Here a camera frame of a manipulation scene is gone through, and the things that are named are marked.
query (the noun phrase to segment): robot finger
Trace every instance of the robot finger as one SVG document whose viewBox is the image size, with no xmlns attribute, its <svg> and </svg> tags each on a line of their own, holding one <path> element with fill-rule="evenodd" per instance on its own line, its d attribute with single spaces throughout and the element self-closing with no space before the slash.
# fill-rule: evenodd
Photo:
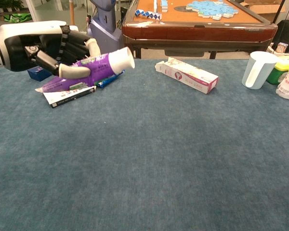
<svg viewBox="0 0 289 231">
<path fill-rule="evenodd" d="M 71 67 L 59 64 L 54 58 L 40 50 L 38 46 L 25 46 L 25 51 L 32 62 L 60 78 L 83 78 L 91 73 L 91 70 L 86 67 Z M 75 57 L 73 54 L 70 54 L 68 59 L 75 60 Z"/>
<path fill-rule="evenodd" d="M 82 46 L 82 47 L 75 46 L 74 44 L 71 44 L 69 42 L 66 43 L 66 50 L 64 51 L 64 53 L 66 51 L 69 53 L 75 54 L 78 60 L 84 59 L 90 55 L 89 50 L 85 46 Z"/>
<path fill-rule="evenodd" d="M 68 34 L 67 41 L 75 45 L 85 44 L 86 48 L 90 51 L 90 57 L 96 57 L 101 55 L 101 51 L 96 42 L 96 39 L 91 38 L 86 34 L 71 30 Z"/>
<path fill-rule="evenodd" d="M 60 61 L 67 65 L 72 65 L 74 62 L 80 59 L 81 58 L 78 58 L 77 55 L 73 54 L 72 52 L 64 51 Z"/>
</svg>

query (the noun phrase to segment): pink and white box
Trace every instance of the pink and white box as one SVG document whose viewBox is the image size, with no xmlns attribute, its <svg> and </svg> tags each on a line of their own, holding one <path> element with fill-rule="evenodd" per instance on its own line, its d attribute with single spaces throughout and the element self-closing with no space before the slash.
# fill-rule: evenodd
<svg viewBox="0 0 289 231">
<path fill-rule="evenodd" d="M 218 82 L 217 75 L 174 58 L 157 63 L 155 69 L 205 94 L 216 87 Z"/>
</svg>

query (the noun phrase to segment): toothpaste tube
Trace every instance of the toothpaste tube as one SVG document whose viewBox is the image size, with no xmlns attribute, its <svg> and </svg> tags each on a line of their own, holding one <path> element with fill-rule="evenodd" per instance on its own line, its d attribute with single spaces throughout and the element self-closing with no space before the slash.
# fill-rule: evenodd
<svg viewBox="0 0 289 231">
<path fill-rule="evenodd" d="M 77 61 L 71 66 L 87 67 L 91 73 L 85 78 L 78 79 L 65 79 L 56 76 L 36 91 L 57 92 L 92 87 L 102 79 L 119 75 L 124 69 L 135 68 L 135 62 L 130 49 L 125 47 L 115 52 Z"/>
<path fill-rule="evenodd" d="M 99 83 L 97 84 L 97 86 L 99 86 L 100 88 L 104 88 L 104 87 L 106 87 L 108 84 L 112 83 L 112 82 L 115 81 L 117 78 L 119 78 L 119 76 L 120 76 L 121 74 L 123 74 L 123 73 L 124 73 L 124 70 L 123 70 L 120 74 L 118 74 L 118 75 L 115 75 L 115 76 L 112 76 L 112 77 L 110 77 L 110 78 L 104 79 L 103 81 L 99 82 Z"/>
</svg>

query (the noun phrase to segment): green container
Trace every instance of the green container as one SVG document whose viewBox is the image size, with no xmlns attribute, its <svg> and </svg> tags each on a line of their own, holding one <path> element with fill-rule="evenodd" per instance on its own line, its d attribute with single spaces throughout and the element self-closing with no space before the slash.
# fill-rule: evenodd
<svg viewBox="0 0 289 231">
<path fill-rule="evenodd" d="M 275 65 L 269 77 L 266 79 L 267 82 L 271 84 L 279 84 L 281 81 L 278 81 L 280 76 L 289 71 L 289 56 L 279 57 L 280 61 Z"/>
<path fill-rule="evenodd" d="M 271 74 L 269 75 L 269 77 L 266 79 L 266 81 L 271 84 L 279 84 L 278 79 L 285 72 L 288 72 L 288 71 L 280 71 L 274 68 Z"/>
</svg>

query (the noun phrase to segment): yellow lid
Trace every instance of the yellow lid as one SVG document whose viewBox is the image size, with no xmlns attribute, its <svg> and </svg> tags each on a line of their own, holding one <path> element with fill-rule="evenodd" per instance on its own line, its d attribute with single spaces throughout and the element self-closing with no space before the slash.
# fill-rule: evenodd
<svg viewBox="0 0 289 231">
<path fill-rule="evenodd" d="M 279 71 L 289 71 L 289 55 L 280 56 L 279 61 L 275 65 L 275 69 Z"/>
</svg>

